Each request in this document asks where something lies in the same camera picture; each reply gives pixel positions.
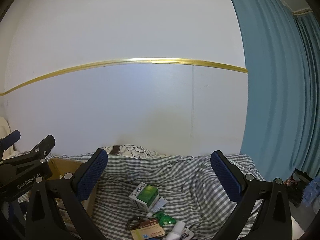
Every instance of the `label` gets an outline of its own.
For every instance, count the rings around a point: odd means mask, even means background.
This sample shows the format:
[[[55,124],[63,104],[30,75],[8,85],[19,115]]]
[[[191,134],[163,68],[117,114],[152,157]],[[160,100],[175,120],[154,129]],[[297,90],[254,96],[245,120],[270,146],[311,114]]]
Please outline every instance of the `label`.
[[[165,234],[163,228],[158,223],[148,227],[131,230],[130,232],[133,240],[144,240]]]
[[[146,227],[150,227],[152,225],[156,225],[158,224],[158,220],[157,219],[151,219],[151,220],[147,220],[147,221],[143,221],[139,224],[138,228],[146,228]]]
[[[194,236],[195,234],[189,228],[184,228],[181,233],[180,240],[190,240]]]
[[[141,185],[141,186],[138,187],[138,188],[136,189],[136,192],[133,194],[135,197],[140,193],[141,190],[144,189],[144,187],[145,187],[147,184],[141,183],[140,185]]]
[[[40,177],[40,173],[36,174],[35,176],[33,176],[32,178],[28,179],[28,180],[25,180],[22,184],[20,185],[17,185],[17,188],[18,189],[22,189],[23,187],[25,187],[26,185],[34,182],[36,180],[36,178]]]

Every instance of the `white bottle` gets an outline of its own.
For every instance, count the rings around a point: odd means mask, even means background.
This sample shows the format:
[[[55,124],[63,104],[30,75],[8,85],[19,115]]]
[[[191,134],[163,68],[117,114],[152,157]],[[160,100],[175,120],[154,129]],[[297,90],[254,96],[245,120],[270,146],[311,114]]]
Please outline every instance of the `white bottle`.
[[[185,222],[178,220],[172,231],[166,236],[165,240],[179,240],[185,225]]]

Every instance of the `gray checkered bedsheet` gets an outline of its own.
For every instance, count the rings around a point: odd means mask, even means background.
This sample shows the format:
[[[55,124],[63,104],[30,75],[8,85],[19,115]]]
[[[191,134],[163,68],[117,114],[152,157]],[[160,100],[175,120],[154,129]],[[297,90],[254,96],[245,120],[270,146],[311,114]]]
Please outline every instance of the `gray checkered bedsheet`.
[[[86,161],[92,154],[62,158]],[[250,157],[243,154],[227,155],[227,158],[244,173],[251,173],[263,180]],[[93,222],[107,239],[132,240],[125,229],[133,215],[145,213],[129,201],[129,194],[145,182],[156,186],[168,203],[166,212],[186,223],[194,233],[194,239],[211,239],[236,206],[222,188],[210,166],[210,155],[198,157],[167,156],[164,158],[139,159],[109,155],[108,165],[98,181]],[[245,236],[257,215],[260,201],[239,237]],[[172,225],[164,227],[170,232]]]

